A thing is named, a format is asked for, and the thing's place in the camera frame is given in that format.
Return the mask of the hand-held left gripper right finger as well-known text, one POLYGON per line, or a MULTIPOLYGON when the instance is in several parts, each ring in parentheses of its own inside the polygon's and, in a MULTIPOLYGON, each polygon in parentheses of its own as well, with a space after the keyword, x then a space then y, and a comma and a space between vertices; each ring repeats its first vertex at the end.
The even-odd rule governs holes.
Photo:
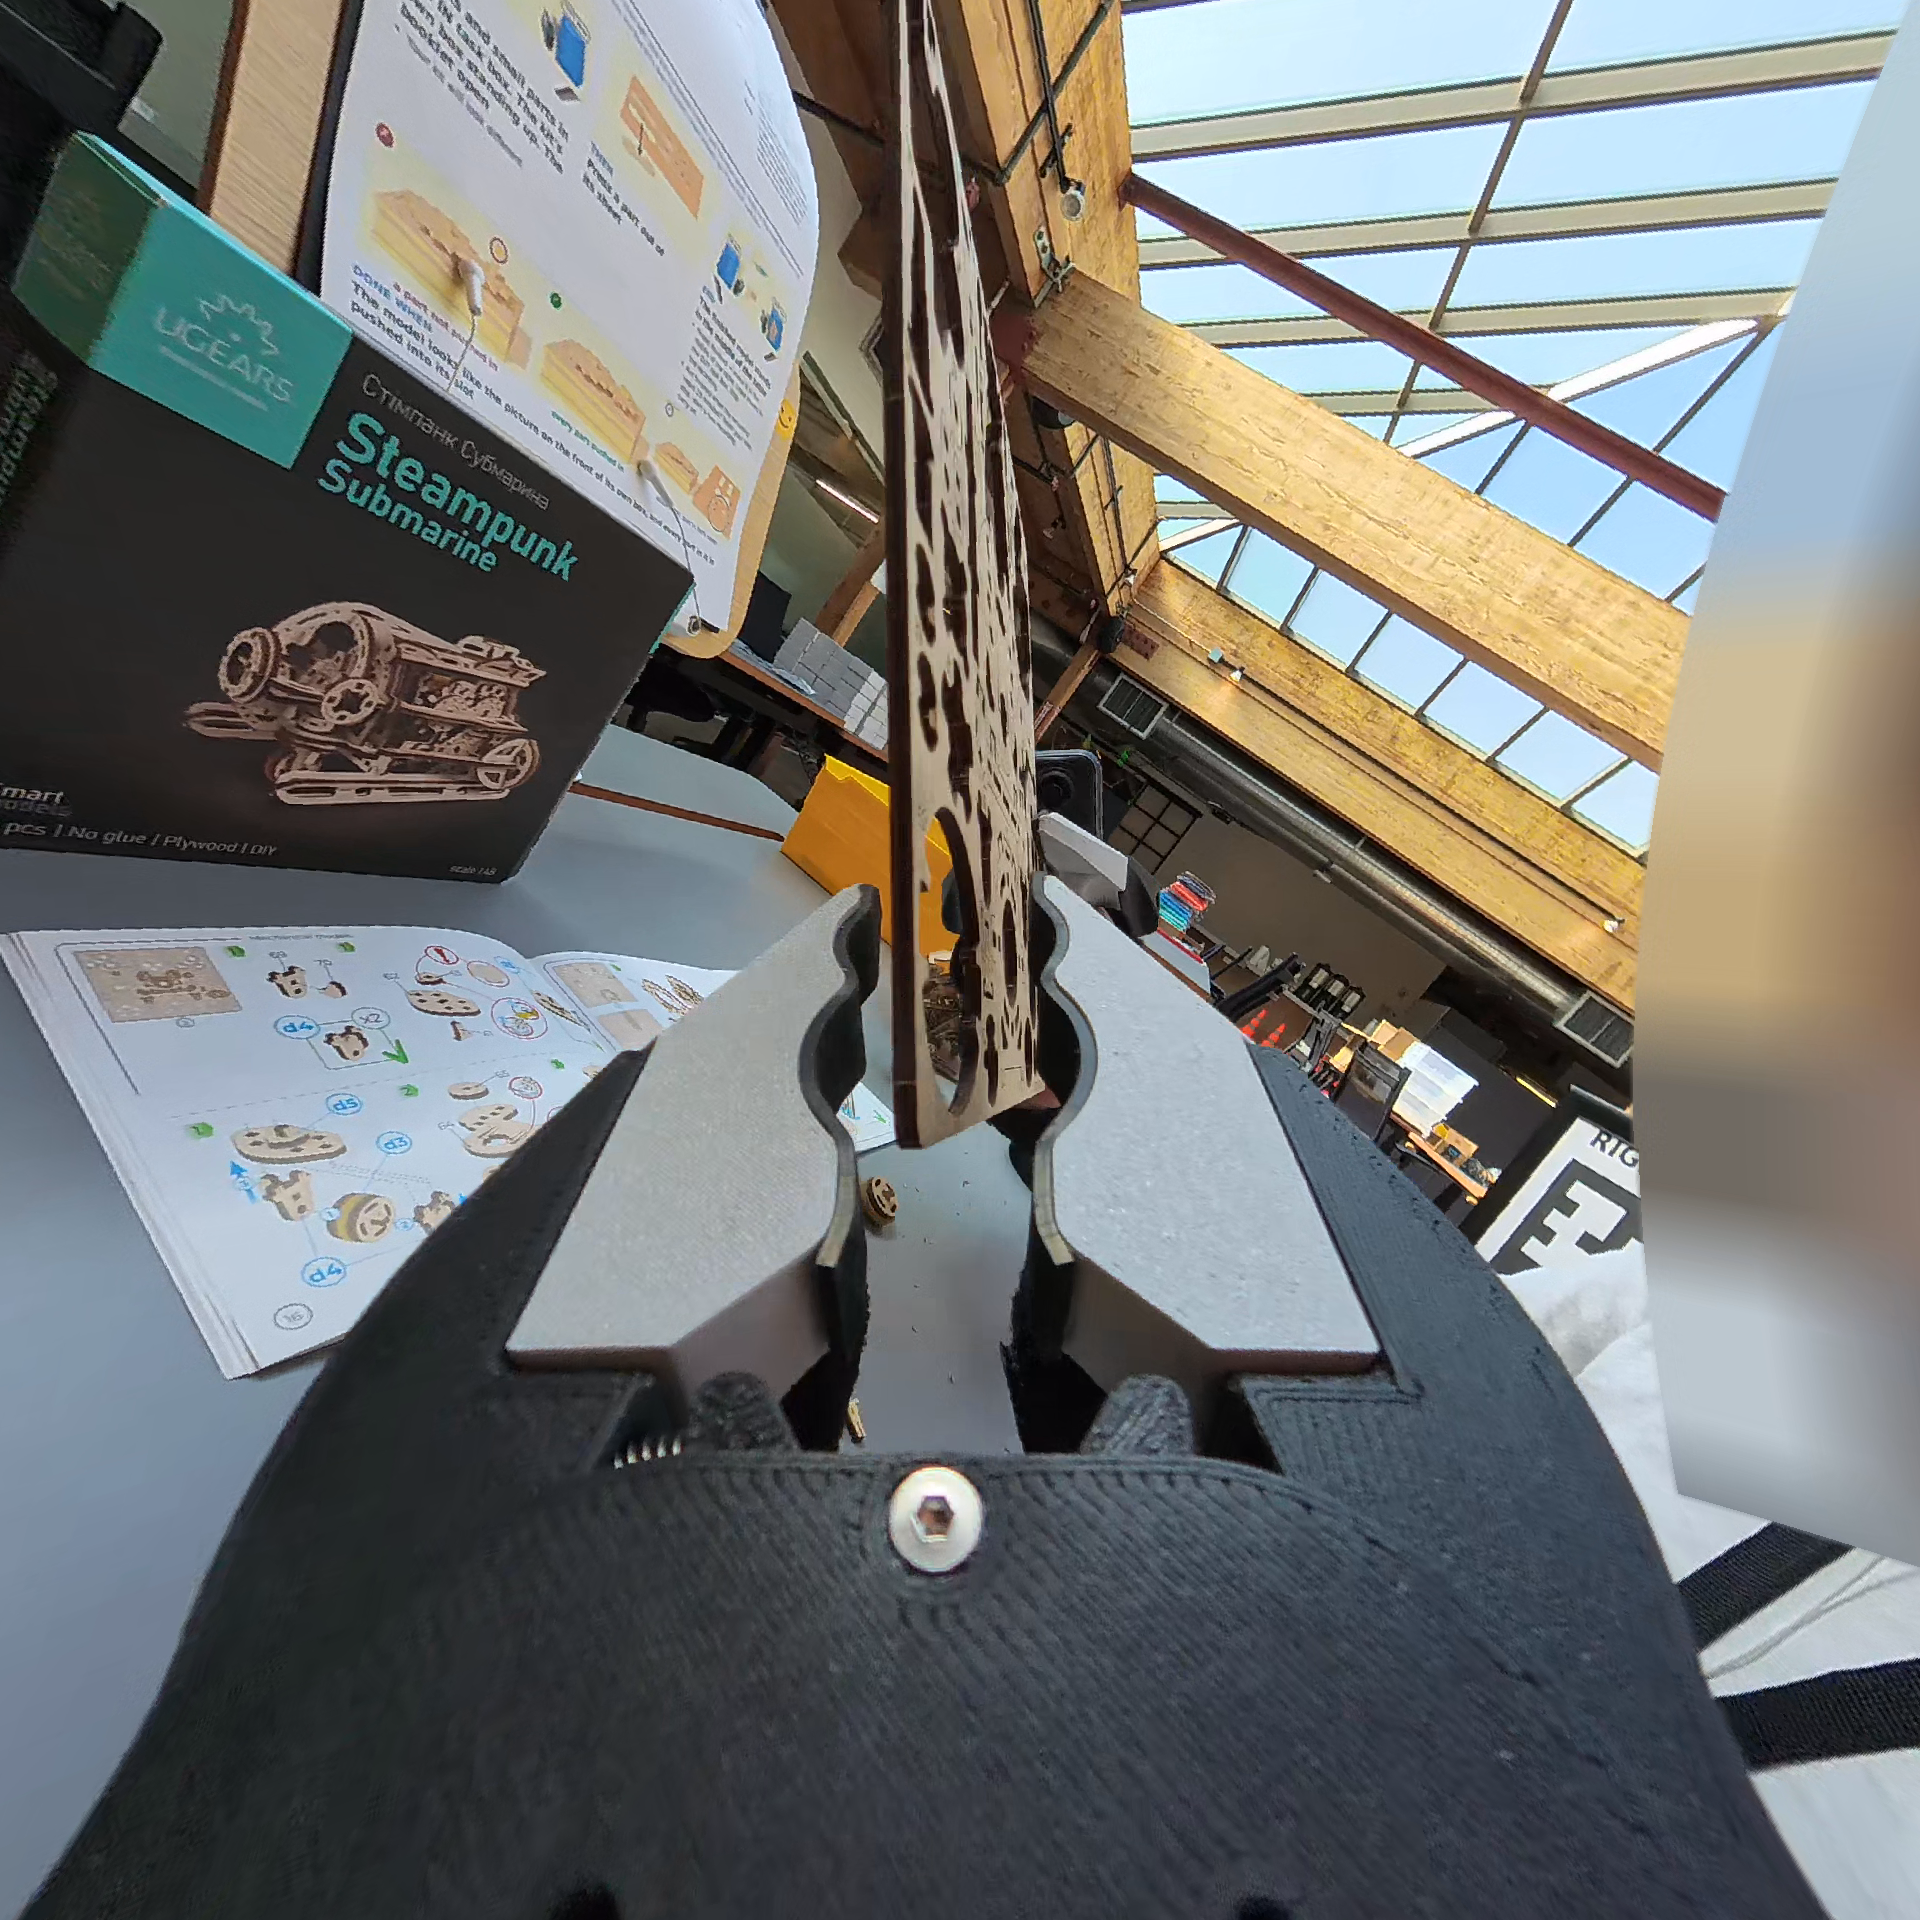
POLYGON ((1041 882, 1047 1076, 1015 1339, 1100 1389, 1345 1379, 1380 1358, 1242 1035, 1107 913, 1041 882))

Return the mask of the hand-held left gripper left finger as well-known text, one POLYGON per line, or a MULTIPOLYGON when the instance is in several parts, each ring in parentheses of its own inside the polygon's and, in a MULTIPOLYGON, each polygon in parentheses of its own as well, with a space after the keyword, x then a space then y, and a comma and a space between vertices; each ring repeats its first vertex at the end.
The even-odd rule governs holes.
POLYGON ((510 1336, 533 1368, 643 1368, 688 1407, 763 1379, 802 1450, 842 1450, 872 1336, 860 1146, 883 893, 831 893, 643 1042, 583 1188, 510 1336))

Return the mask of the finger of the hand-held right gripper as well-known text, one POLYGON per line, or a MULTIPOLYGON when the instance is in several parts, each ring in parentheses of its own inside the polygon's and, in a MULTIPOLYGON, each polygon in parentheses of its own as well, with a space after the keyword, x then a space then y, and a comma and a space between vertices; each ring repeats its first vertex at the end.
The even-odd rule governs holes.
POLYGON ((1047 868, 1094 913, 1144 913, 1137 861, 1069 813, 1047 813, 1047 868))

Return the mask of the plywood parts sheet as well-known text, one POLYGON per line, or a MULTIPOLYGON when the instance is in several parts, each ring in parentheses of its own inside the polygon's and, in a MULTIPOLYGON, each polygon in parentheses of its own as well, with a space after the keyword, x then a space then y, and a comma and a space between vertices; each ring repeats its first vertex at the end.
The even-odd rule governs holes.
POLYGON ((890 784, 894 784, 894 1121, 938 1146, 1041 1092, 1032 974, 1032 629, 1022 484, 1000 424, 989 302, 943 80, 938 3, 901 0, 890 112, 890 784), (980 1057, 943 1080, 922 1048, 922 832, 945 832, 943 925, 980 1057))

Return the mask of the grey desk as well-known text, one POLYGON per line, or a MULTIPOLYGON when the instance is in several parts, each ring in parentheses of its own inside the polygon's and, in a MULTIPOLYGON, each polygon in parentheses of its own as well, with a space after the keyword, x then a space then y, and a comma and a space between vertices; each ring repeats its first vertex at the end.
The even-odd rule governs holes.
MULTIPOLYGON (((512 882, 308 878, 4 850, 4 927, 449 925, 522 954, 750 968, 824 885, 750 824, 791 784, 608 730, 512 882)), ((203 1562, 313 1367, 226 1384, 14 975, 0 1252, 0 1905, 21 1913, 132 1745, 203 1562)), ((989 1130, 863 1158, 901 1188, 872 1239, 872 1450, 1015 1454, 1000 1336, 1024 1188, 989 1130)))

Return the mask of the yellow plastic bin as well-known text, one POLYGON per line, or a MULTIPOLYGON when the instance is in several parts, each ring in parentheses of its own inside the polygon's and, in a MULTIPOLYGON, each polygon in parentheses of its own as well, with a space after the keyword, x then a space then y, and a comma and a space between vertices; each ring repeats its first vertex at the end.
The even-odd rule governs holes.
MULTIPOLYGON (((777 845, 802 878, 829 893, 872 882, 883 893, 883 942, 894 942, 894 818, 890 818, 890 777, 860 770, 854 763, 824 763, 802 813, 777 845)), ((945 974, 954 927, 943 925, 943 882, 954 868, 945 832, 922 832, 927 885, 918 893, 918 954, 945 974)))

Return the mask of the stack of small white boxes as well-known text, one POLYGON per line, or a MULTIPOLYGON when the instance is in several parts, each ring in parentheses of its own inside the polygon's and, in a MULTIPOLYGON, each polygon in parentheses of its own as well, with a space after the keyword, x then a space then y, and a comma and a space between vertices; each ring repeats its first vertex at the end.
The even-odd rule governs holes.
POLYGON ((829 716, 890 755, 890 675, 829 640, 818 620, 794 620, 777 640, 770 667, 829 707, 829 716))

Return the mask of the framed marker code sign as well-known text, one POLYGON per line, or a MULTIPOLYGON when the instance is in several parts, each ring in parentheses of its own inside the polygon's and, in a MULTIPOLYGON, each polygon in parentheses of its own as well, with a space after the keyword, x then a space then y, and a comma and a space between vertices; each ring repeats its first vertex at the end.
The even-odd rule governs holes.
POLYGON ((1555 1108, 1465 1218, 1473 1252, 1501 1273, 1584 1265, 1644 1241, 1644 1153, 1630 1115, 1555 1108))

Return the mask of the person's white shirt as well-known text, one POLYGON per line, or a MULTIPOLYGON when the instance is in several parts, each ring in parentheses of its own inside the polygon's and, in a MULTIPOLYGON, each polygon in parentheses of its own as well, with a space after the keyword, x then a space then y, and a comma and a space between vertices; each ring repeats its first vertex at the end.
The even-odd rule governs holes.
MULTIPOLYGON (((1511 1273, 1511 1291, 1573 1379, 1630 1491, 1662 1540, 1668 1576, 1692 1576, 1762 1535, 1754 1515, 1699 1502, 1671 1482, 1668 1407, 1647 1336, 1644 1241, 1572 1265, 1511 1273)), ((1848 1547, 1754 1615, 1703 1647, 1717 1699, 1810 1683, 1920 1651, 1920 1569, 1848 1547)), ((1754 1766, 1754 1798, 1828 1913, 1920 1913, 1920 1759, 1815 1759, 1754 1766)))

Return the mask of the open instruction booklet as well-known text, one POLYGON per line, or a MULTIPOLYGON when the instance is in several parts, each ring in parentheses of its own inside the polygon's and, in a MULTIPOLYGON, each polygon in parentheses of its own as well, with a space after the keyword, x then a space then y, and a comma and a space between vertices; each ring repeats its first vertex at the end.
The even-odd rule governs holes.
POLYGON ((226 1379, 330 1344, 618 1048, 731 974, 437 925, 4 938, 226 1379))

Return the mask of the black model kit box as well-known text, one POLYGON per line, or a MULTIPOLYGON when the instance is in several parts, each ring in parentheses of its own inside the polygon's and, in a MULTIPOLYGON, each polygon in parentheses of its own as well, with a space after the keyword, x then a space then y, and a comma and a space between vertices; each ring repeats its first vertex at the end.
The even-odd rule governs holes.
POLYGON ((92 133, 0 438, 4 850, 501 882, 688 599, 92 133))

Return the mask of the metal ventilation duct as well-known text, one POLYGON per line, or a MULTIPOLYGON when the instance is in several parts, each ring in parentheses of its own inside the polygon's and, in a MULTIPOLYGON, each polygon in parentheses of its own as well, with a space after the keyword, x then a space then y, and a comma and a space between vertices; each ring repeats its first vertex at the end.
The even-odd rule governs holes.
POLYGON ((1094 657, 1094 675, 1069 694, 1069 725, 1087 730, 1100 751, 1137 755, 1137 764, 1150 764, 1157 784, 1179 784, 1221 818, 1302 856, 1315 878, 1331 878, 1331 885, 1380 913, 1401 938, 1423 942, 1452 974, 1473 974, 1486 990, 1525 1000, 1541 1021, 1555 1021, 1555 1006, 1586 990, 1584 975, 1498 927, 1486 913, 1460 908, 1446 885, 1337 818, 1301 784, 1256 764, 1221 730, 1195 725, 1169 694, 1152 734, 1128 734, 1100 716, 1100 694, 1117 667, 1117 657, 1094 657))

